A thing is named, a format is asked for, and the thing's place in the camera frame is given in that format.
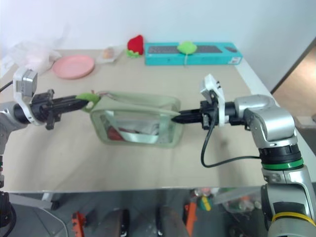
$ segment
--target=floor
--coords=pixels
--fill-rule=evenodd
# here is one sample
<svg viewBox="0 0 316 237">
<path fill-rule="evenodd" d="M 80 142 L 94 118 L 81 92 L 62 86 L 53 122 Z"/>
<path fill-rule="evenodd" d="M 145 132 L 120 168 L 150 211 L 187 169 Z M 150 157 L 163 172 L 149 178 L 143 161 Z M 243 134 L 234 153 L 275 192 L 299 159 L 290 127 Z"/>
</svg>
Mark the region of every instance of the floor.
<svg viewBox="0 0 316 237">
<path fill-rule="evenodd" d="M 316 114 L 316 46 L 273 96 L 294 116 Z"/>
<path fill-rule="evenodd" d="M 183 215 L 183 205 L 189 200 L 189 190 L 150 190 L 128 192 L 100 192 L 63 194 L 59 198 L 61 206 L 52 211 L 61 218 L 71 231 L 71 214 L 75 211 L 87 215 L 88 225 L 84 229 L 86 237 L 98 237 L 102 220 L 115 208 L 128 208 L 131 215 L 131 236 L 144 237 L 144 229 L 154 220 L 153 210 L 158 205 L 168 205 L 179 215 Z M 10 237 L 65 237 L 65 231 L 57 220 L 37 208 L 14 205 L 17 213 L 16 227 Z M 266 237 L 263 214 L 259 209 L 247 215 L 231 215 L 221 205 L 212 207 L 210 212 L 197 210 L 194 237 L 228 237 L 229 226 L 242 227 L 249 237 Z"/>
</svg>

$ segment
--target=beige table surface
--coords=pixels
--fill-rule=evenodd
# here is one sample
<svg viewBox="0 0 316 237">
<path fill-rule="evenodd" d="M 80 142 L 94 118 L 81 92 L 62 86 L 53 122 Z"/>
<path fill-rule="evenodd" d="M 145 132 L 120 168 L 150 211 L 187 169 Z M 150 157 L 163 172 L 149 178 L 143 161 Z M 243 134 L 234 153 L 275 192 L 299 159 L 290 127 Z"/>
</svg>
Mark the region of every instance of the beige table surface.
<svg viewBox="0 0 316 237">
<path fill-rule="evenodd" d="M 96 57 L 99 51 L 61 53 Z M 11 80 L 16 68 L 13 66 L 4 76 L 3 83 Z M 37 93 L 53 88 L 54 98 L 58 98 L 91 90 L 145 92 L 177 97 L 181 109 L 194 109 L 203 100 L 199 83 L 208 73 L 221 82 L 226 101 L 250 94 L 235 66 L 155 67 L 145 66 L 144 58 L 124 55 L 113 64 L 96 65 L 90 75 L 78 80 L 59 79 L 48 71 L 39 76 Z M 1 102 L 12 98 L 12 89 L 0 94 Z M 52 131 L 29 125 L 11 134 L 3 156 L 4 190 L 86 192 L 264 184 L 259 160 L 204 168 L 200 152 L 205 136 L 200 124 L 188 124 L 173 149 L 105 145 L 98 140 L 88 114 L 64 114 Z M 207 163 L 245 155 L 258 155 L 250 132 L 229 124 L 214 129 L 205 153 Z"/>
</svg>

